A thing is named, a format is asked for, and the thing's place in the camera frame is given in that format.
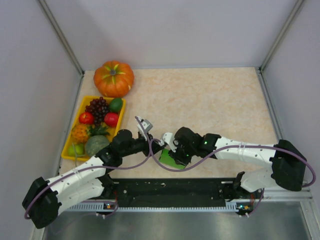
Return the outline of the green paper box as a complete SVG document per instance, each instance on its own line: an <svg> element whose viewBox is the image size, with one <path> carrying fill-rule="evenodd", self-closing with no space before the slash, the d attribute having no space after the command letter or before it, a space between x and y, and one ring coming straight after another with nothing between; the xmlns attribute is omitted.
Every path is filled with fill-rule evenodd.
<svg viewBox="0 0 320 240"><path fill-rule="evenodd" d="M162 152L161 152L161 155L159 157L159 162L164 164L164 165L168 165L174 169L178 169L178 170L182 170L182 169L185 169L186 166L185 165L182 165L182 164L177 164L175 162L175 160L169 156L169 150L168 149L163 149Z"/></svg>

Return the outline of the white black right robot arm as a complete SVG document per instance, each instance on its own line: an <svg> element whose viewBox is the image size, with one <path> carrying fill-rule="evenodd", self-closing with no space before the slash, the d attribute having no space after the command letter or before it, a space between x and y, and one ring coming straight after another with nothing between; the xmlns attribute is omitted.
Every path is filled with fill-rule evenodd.
<svg viewBox="0 0 320 240"><path fill-rule="evenodd" d="M279 186L299 192L303 188L305 157L284 139L277 144L259 145L207 133L204 136L181 127L175 134L165 133L162 140L169 146L169 156L178 165L187 166L193 156L217 160L235 160L260 166L251 172L240 172L233 183L233 192L245 198L262 188Z"/></svg>

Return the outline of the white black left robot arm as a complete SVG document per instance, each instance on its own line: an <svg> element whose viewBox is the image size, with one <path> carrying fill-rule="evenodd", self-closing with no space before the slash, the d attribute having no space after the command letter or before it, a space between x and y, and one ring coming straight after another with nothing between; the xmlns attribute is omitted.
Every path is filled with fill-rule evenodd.
<svg viewBox="0 0 320 240"><path fill-rule="evenodd" d="M108 146L82 165L63 175L35 179L22 201L24 218L42 229L78 203L99 196L109 198L114 191L109 172L120 170L124 157L143 153L149 158L166 146L163 139L154 139L149 133L133 138L131 131L120 130Z"/></svg>

